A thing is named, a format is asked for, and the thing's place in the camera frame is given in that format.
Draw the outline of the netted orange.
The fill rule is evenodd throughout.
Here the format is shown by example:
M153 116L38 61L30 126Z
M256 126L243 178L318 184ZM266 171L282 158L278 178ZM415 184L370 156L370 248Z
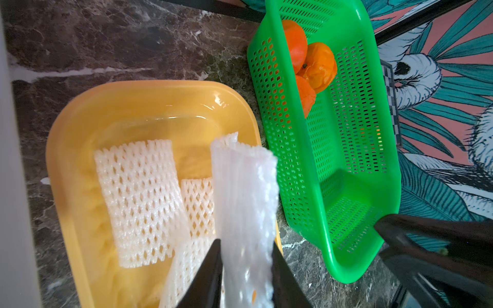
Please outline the netted orange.
M316 93L306 79L298 75L295 78L304 117L307 118L313 105L316 102Z
M323 92L335 79L338 72L335 56L324 43L315 42L308 46L308 53L297 73L308 81L316 94Z

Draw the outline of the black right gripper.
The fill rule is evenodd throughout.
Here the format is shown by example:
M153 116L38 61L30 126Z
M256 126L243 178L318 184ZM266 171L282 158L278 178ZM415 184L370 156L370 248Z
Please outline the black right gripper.
M389 244L386 267L421 307L492 307L492 221L450 222L390 214L376 232ZM447 256L422 250L409 235L447 243Z

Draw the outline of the white foam net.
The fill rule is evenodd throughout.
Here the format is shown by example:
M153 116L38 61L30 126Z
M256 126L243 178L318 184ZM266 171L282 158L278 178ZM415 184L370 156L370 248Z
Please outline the white foam net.
M273 307L272 252L279 205L277 158L237 132L211 143L216 233L226 307Z
M214 239L198 237L178 245L172 261L159 308L177 307L189 289Z
M183 179L181 193L191 237L216 237L212 178Z
M170 140L96 150L94 161L121 267L163 261L190 239Z

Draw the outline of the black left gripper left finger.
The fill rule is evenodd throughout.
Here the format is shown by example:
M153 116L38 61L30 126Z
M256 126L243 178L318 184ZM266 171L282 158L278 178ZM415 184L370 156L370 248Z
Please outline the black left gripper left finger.
M221 241L215 239L190 287L178 303L177 308L220 307L222 299L222 276Z

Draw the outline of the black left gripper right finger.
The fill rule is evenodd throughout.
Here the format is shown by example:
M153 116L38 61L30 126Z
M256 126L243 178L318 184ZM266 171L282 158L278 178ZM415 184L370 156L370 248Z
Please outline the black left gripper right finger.
M276 243L272 251L273 304L276 308L312 308Z

